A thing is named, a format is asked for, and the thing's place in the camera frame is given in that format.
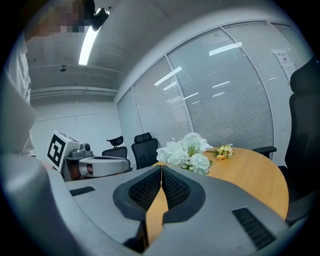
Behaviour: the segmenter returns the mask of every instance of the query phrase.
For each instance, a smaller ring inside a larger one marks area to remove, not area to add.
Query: black mesh panel
[[[163,171],[162,189],[169,210],[187,200],[191,193],[190,187],[186,183],[165,170]]]
[[[129,197],[144,208],[150,208],[161,187],[161,172],[157,171],[129,189]]]

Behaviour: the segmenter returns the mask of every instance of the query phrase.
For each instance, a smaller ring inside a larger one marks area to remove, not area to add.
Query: ceiling
[[[95,0],[96,9],[106,8],[110,16],[99,31],[87,66],[78,65],[87,27],[85,32],[34,38],[26,54],[32,90],[93,87],[114,96],[121,67],[139,43],[163,21],[198,1]],[[60,71],[62,65],[66,65],[65,72]]]

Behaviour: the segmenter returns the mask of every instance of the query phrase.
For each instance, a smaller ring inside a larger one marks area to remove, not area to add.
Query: white wall
[[[269,0],[209,0],[180,11],[155,27],[133,51],[121,69],[124,74],[117,79],[119,89],[114,102],[121,99],[144,71],[181,42],[217,26],[255,19],[293,25],[292,20]]]
[[[31,129],[37,158],[47,162],[53,130],[89,143],[96,156],[113,146],[106,141],[122,135],[116,107],[102,96],[61,96],[31,100],[37,119]]]

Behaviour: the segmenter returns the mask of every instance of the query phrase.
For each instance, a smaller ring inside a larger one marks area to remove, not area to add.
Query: window blind
[[[142,130],[158,139],[160,147],[192,131],[183,97],[166,58],[151,67],[134,85],[133,92]]]
[[[270,105],[244,52],[223,30],[201,35],[168,55],[194,131],[212,146],[273,146]]]
[[[281,24],[272,25],[281,33],[281,35],[289,43],[301,66],[310,61],[310,59],[313,56],[313,53],[304,38],[300,37],[290,26]]]
[[[128,157],[132,168],[136,169],[136,159],[131,149],[131,145],[135,143],[135,136],[142,134],[142,130],[132,89],[126,92],[126,94],[119,100],[116,107],[124,144],[128,150]]]
[[[277,151],[273,155],[273,161],[278,166],[285,165],[291,135],[289,99],[292,91],[273,50],[286,50],[295,69],[300,68],[297,58],[279,33],[266,22],[240,23],[224,28],[235,40],[241,42],[261,74],[270,100],[274,122],[274,146]]]

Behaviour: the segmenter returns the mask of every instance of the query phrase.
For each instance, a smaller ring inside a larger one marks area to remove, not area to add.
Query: white cloth
[[[12,48],[2,75],[4,76],[4,79],[19,92],[25,101],[30,104],[30,77],[26,53],[27,44],[25,34],[22,33],[15,46]],[[24,156],[36,156],[36,150],[30,132],[21,154]]]

